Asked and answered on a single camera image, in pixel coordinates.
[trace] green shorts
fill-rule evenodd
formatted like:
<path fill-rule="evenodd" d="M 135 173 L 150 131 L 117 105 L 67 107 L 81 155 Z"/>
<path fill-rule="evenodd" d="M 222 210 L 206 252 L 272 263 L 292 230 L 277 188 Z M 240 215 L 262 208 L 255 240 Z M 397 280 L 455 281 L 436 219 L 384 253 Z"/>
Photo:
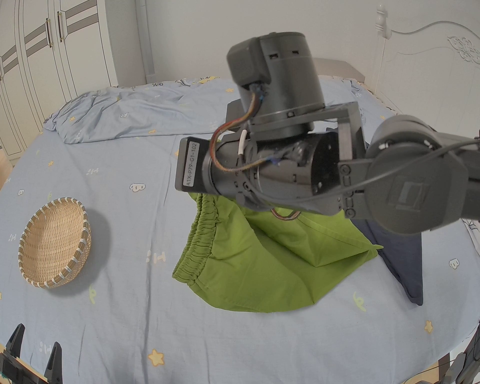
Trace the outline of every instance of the green shorts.
<path fill-rule="evenodd" d="M 382 248 L 343 212 L 282 221 L 222 196 L 192 197 L 198 212 L 173 277 L 217 308 L 278 312 L 315 304 Z"/>

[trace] white headboard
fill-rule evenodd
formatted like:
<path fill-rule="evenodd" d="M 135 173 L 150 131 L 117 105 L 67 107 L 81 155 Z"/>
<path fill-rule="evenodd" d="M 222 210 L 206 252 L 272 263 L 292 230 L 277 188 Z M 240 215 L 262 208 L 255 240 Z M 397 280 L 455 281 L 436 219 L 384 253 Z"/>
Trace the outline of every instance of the white headboard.
<path fill-rule="evenodd" d="M 399 113 L 440 132 L 475 137 L 480 129 L 480 24 L 469 15 L 480 15 L 480 1 L 465 0 L 463 6 L 469 8 L 462 10 L 462 19 L 448 9 L 434 15 L 417 10 L 406 17 L 406 7 L 395 15 L 380 4 L 373 76 L 366 83 Z"/>

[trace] white wardrobe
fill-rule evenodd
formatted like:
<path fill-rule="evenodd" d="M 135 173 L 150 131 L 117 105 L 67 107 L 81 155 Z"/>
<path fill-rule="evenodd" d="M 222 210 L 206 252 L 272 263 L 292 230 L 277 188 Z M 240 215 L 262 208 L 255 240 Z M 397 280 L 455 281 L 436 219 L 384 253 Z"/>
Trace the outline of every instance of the white wardrobe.
<path fill-rule="evenodd" d="M 0 0 L 0 145 L 13 163 L 66 102 L 141 84 L 134 0 Z"/>

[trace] light blue bed sheet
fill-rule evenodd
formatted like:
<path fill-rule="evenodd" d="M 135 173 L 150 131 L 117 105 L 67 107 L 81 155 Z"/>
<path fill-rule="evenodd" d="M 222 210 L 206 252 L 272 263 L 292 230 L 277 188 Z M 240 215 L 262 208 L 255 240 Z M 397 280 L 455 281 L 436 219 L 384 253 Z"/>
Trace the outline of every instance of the light blue bed sheet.
<path fill-rule="evenodd" d="M 25 324 L 22 358 L 41 372 L 60 342 L 68 384 L 393 384 L 475 329 L 480 261 L 461 222 L 422 235 L 421 307 L 379 257 L 288 313 L 212 308 L 172 279 L 196 213 L 174 188 L 180 139 L 209 137 L 238 97 L 227 80 L 183 82 L 87 94 L 53 115 L 46 128 L 58 132 L 45 130 L 18 161 L 0 191 L 0 342 Z M 362 100 L 367 127 L 391 113 L 349 81 L 322 86 L 328 103 Z M 83 105 L 89 98 L 97 109 Z M 19 238 L 38 208 L 63 196 L 85 205 L 92 249 L 74 281 L 34 288 L 18 270 Z"/>

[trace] woven basket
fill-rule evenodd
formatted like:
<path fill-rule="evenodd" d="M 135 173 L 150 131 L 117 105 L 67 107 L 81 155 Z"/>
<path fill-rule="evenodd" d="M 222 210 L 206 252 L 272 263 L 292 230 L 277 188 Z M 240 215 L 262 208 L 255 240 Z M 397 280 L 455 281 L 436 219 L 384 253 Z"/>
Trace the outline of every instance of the woven basket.
<path fill-rule="evenodd" d="M 62 197 L 28 221 L 18 247 L 18 266 L 27 283 L 54 288 L 77 277 L 92 244 L 85 207 Z"/>

